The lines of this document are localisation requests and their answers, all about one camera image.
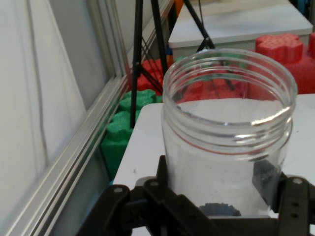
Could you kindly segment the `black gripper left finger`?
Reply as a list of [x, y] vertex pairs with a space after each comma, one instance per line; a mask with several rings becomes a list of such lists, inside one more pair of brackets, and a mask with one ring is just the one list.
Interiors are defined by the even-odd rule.
[[220, 236], [221, 230], [184, 195], [168, 187], [166, 158], [159, 158], [156, 177], [130, 190], [111, 185], [97, 200], [79, 236], [129, 236], [147, 227], [153, 236]]

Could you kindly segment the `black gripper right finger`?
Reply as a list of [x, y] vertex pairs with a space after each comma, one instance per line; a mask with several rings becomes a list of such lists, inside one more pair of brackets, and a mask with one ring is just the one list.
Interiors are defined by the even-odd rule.
[[252, 183], [270, 209], [278, 214], [276, 236], [309, 236], [315, 224], [315, 186], [305, 178], [278, 172], [267, 160], [253, 166]]

